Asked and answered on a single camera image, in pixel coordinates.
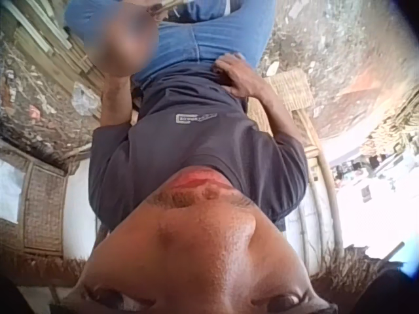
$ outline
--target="printed logo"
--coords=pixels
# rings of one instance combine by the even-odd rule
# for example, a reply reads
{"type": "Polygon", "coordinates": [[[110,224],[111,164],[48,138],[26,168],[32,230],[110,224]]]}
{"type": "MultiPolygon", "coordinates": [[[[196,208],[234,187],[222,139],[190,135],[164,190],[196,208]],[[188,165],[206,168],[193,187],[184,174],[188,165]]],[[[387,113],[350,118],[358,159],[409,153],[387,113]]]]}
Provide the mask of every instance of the printed logo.
{"type": "Polygon", "coordinates": [[[208,113],[203,114],[202,116],[198,116],[197,114],[183,114],[178,113],[176,115],[176,123],[177,124],[191,124],[192,122],[203,122],[218,116],[217,113],[208,113]]]}

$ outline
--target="thatch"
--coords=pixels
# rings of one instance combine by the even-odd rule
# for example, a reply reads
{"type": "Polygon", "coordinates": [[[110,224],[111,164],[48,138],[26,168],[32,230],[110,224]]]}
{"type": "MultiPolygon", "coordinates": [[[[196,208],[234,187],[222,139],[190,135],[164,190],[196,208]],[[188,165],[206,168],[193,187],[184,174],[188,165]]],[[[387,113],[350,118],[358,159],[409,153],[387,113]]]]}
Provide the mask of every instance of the thatch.
{"type": "Polygon", "coordinates": [[[17,286],[74,287],[86,261],[0,251],[0,272],[17,286]]]}
{"type": "Polygon", "coordinates": [[[361,152],[365,156],[392,154],[394,147],[402,143],[402,134],[413,131],[419,131],[419,86],[412,89],[404,103],[386,113],[383,122],[361,147],[361,152]]]}
{"type": "Polygon", "coordinates": [[[343,257],[329,252],[324,258],[324,270],[311,278],[314,290],[325,300],[337,304],[340,314],[350,312],[382,271],[403,265],[369,258],[365,254],[367,249],[347,247],[343,257]]]}

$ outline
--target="shirt sleeve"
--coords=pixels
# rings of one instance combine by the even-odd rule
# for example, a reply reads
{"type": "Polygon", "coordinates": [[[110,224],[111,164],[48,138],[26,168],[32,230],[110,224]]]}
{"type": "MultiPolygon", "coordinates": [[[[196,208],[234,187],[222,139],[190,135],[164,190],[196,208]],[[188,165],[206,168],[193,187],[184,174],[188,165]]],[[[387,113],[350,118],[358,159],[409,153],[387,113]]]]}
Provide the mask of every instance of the shirt sleeve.
{"type": "Polygon", "coordinates": [[[114,230],[132,209],[130,128],[130,124],[106,126],[93,133],[89,201],[93,212],[110,230],[114,230]]]}
{"type": "Polygon", "coordinates": [[[266,172],[270,179],[265,183],[264,199],[268,204],[263,210],[277,222],[297,208],[308,186],[308,163],[303,145],[284,134],[274,138],[276,147],[266,172]]]}

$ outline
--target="dark gray t-shirt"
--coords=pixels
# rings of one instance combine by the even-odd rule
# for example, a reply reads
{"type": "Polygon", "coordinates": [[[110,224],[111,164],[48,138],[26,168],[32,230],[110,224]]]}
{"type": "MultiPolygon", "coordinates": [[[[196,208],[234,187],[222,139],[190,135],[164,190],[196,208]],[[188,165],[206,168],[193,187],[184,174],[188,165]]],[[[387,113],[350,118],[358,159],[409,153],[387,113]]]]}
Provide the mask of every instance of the dark gray t-shirt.
{"type": "Polygon", "coordinates": [[[90,204],[115,229],[180,169],[208,166],[251,198],[272,222],[304,197],[302,145],[261,132],[216,78],[199,66],[173,68],[146,89],[141,120],[98,128],[90,160],[90,204]]]}

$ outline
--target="blue jeans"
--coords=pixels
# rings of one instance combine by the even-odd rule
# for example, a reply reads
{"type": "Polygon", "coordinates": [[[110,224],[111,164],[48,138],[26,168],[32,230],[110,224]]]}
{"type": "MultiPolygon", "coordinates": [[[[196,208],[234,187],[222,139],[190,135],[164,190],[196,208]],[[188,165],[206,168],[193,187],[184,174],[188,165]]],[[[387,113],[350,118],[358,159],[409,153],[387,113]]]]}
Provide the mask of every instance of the blue jeans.
{"type": "MultiPolygon", "coordinates": [[[[224,16],[230,0],[196,0],[187,6],[193,24],[162,22],[160,42],[150,64],[133,80],[145,85],[159,72],[182,62],[207,65],[228,52],[241,52],[254,68],[268,43],[276,16],[276,0],[233,0],[240,8],[224,16]]],[[[105,10],[115,0],[72,0],[65,13],[70,29],[84,38],[86,22],[93,13],[105,10]]]]}

